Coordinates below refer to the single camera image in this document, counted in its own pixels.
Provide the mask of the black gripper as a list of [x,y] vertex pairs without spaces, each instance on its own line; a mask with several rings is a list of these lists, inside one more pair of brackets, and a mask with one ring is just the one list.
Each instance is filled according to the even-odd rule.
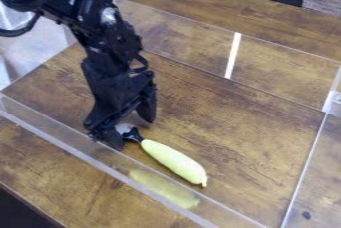
[[148,61],[137,58],[141,64],[131,68],[125,63],[105,65],[104,61],[85,58],[81,70],[93,95],[93,106],[84,120],[84,128],[96,141],[116,151],[124,147],[120,134],[113,126],[131,113],[152,123],[156,118],[155,73],[148,69]]

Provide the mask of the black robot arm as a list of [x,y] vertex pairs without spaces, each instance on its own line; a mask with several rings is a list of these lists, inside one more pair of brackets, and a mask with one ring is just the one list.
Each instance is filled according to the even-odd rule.
[[145,122],[156,117],[156,85],[140,55],[141,38],[112,0],[0,0],[17,12],[32,12],[65,25],[87,57],[81,70],[95,104],[84,120],[89,138],[120,150],[115,125],[129,113]]

